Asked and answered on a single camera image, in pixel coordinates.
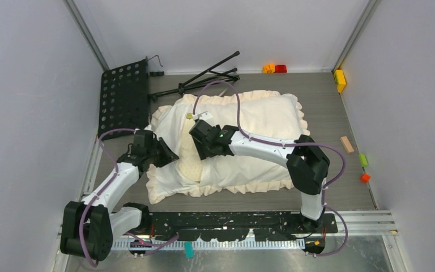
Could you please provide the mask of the wooden block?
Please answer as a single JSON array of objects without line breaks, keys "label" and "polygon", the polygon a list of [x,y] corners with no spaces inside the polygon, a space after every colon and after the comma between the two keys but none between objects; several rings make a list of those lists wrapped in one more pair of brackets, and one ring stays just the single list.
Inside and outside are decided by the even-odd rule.
[{"label": "wooden block", "polygon": [[351,144],[351,142],[350,142],[350,140],[348,139],[347,136],[340,137],[340,141],[341,141],[345,151],[348,154],[353,153],[355,151],[355,149],[353,148],[353,145]]}]

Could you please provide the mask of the small orange red cube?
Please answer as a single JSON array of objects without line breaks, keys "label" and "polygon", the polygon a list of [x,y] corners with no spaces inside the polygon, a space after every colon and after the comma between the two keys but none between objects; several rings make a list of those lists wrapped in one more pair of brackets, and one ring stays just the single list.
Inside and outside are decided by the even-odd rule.
[{"label": "small orange red cube", "polygon": [[367,174],[367,173],[363,173],[360,177],[360,181],[363,183],[368,183],[371,179],[371,175]]}]

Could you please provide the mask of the black folding stand legs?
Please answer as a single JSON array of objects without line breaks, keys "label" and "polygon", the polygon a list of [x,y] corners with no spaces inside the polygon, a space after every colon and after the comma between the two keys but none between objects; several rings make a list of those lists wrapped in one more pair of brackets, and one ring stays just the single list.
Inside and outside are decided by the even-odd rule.
[{"label": "black folding stand legs", "polygon": [[237,68],[232,68],[230,70],[224,71],[224,72],[218,72],[214,69],[218,66],[228,62],[232,58],[235,58],[240,55],[240,51],[235,51],[230,56],[225,57],[223,60],[217,62],[216,64],[212,65],[211,67],[205,69],[203,72],[193,76],[192,78],[188,79],[185,82],[181,82],[178,84],[178,86],[171,90],[166,91],[159,91],[156,93],[151,93],[148,95],[148,100],[156,102],[159,98],[163,96],[168,96],[172,94],[179,94],[183,96],[187,92],[191,90],[196,90],[199,88],[205,87],[207,84],[214,82],[214,81],[223,81],[228,83],[234,83],[238,80],[240,80],[240,76],[236,74]]}]

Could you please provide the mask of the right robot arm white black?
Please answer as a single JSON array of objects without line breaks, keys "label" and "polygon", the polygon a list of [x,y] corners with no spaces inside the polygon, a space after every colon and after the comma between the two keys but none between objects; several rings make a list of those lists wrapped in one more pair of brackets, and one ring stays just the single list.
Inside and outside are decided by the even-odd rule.
[{"label": "right robot arm white black", "polygon": [[189,134],[202,160],[214,156],[249,156],[286,168],[294,188],[301,193],[300,227],[312,233],[323,226],[323,186],[330,160],[310,136],[270,138],[252,135],[236,126],[212,126],[205,120],[197,120]]}]

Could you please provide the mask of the yellow toy block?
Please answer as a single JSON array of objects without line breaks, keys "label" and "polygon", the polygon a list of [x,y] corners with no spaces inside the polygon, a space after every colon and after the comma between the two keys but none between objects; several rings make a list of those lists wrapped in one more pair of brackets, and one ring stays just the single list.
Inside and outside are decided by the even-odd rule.
[{"label": "yellow toy block", "polygon": [[337,69],[334,71],[333,73],[334,76],[334,81],[336,84],[336,89],[339,93],[342,93],[345,89],[345,87],[347,86],[347,81],[346,81],[346,77],[344,75],[343,70],[341,69]]}]

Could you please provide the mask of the black perforated music stand tray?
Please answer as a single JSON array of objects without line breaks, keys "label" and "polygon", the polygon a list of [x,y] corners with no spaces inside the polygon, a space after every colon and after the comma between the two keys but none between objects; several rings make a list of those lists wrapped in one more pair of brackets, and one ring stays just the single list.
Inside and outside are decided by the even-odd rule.
[{"label": "black perforated music stand tray", "polygon": [[150,123],[147,61],[145,58],[102,73],[98,136],[113,129],[144,129]]}]

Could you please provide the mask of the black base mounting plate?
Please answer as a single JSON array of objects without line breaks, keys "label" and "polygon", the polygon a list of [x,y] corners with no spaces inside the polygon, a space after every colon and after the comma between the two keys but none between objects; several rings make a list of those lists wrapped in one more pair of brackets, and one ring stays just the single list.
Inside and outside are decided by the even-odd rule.
[{"label": "black base mounting plate", "polygon": [[243,241],[253,234],[257,241],[292,241],[310,234],[338,233],[333,214],[311,223],[290,211],[151,212],[130,233],[167,241]]}]

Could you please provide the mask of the green toy block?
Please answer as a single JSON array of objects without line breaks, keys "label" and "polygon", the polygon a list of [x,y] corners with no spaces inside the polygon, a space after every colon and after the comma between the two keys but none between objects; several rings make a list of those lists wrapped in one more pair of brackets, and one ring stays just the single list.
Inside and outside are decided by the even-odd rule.
[{"label": "green toy block", "polygon": [[363,168],[369,165],[367,157],[365,154],[359,154],[360,164]]}]

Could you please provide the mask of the orange toy block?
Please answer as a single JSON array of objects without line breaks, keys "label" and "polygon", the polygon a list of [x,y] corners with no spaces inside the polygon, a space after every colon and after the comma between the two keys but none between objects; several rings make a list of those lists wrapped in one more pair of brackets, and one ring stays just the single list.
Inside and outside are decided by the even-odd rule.
[{"label": "orange toy block", "polygon": [[273,74],[275,73],[276,68],[273,63],[268,63],[262,67],[262,72],[265,74]]}]

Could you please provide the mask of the cream ruffled pillowcase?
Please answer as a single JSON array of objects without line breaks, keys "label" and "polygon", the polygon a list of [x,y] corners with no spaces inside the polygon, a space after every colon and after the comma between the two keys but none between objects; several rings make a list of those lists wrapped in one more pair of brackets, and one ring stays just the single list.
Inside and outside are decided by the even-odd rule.
[{"label": "cream ruffled pillowcase", "polygon": [[[192,115],[210,114],[211,126],[231,126],[227,155],[201,159],[190,135]],[[148,170],[148,199],[184,194],[207,196],[222,190],[263,193],[293,188],[286,167],[293,141],[309,135],[302,106],[293,94],[255,90],[238,96],[185,95],[173,105],[161,106],[151,117],[155,134],[178,159]]]}]

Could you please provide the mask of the red toy block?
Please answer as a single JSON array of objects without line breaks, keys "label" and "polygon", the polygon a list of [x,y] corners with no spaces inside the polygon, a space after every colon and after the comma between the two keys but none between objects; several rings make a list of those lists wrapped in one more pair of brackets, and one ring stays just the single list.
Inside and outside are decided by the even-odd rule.
[{"label": "red toy block", "polygon": [[286,65],[275,65],[275,73],[287,73]]}]

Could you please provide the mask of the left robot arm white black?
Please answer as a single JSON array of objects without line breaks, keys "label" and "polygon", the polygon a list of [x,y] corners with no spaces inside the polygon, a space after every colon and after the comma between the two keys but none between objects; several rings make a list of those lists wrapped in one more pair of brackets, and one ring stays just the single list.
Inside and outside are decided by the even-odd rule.
[{"label": "left robot arm white black", "polygon": [[151,166],[164,167],[179,158],[153,131],[131,132],[133,142],[114,161],[108,177],[81,201],[70,201],[63,212],[61,252],[83,257],[92,267],[107,258],[120,236],[127,232],[143,235],[150,230],[148,206],[127,203],[118,212],[114,208]]}]

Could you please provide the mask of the teal tape piece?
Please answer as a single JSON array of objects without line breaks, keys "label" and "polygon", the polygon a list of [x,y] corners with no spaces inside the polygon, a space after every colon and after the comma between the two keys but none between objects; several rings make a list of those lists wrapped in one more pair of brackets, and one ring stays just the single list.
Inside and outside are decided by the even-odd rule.
[{"label": "teal tape piece", "polygon": [[191,259],[194,257],[194,249],[193,249],[193,243],[188,241],[184,243],[184,251],[185,256],[187,259]]}]

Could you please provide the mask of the cream yellow pillow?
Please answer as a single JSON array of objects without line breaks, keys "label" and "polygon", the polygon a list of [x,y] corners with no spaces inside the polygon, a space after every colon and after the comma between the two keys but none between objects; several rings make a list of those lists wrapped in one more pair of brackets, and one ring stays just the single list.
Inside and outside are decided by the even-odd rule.
[{"label": "cream yellow pillow", "polygon": [[182,175],[194,183],[200,183],[203,165],[194,141],[189,134],[190,128],[183,129],[181,134],[181,144],[179,147],[177,168]]}]

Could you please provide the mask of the aluminium frame rail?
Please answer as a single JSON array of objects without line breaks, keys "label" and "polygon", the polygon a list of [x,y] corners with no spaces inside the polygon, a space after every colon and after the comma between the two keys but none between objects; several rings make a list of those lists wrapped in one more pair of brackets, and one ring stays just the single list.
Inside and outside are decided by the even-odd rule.
[{"label": "aluminium frame rail", "polygon": [[305,223],[296,212],[149,212],[136,224],[131,215],[108,214],[104,209],[90,212],[86,219],[79,212],[67,212],[61,232],[64,254],[103,260],[112,250],[150,250],[162,245],[178,250],[191,244],[195,249],[297,248],[323,251],[333,236],[397,235],[387,211],[347,211],[324,213],[317,226]]}]

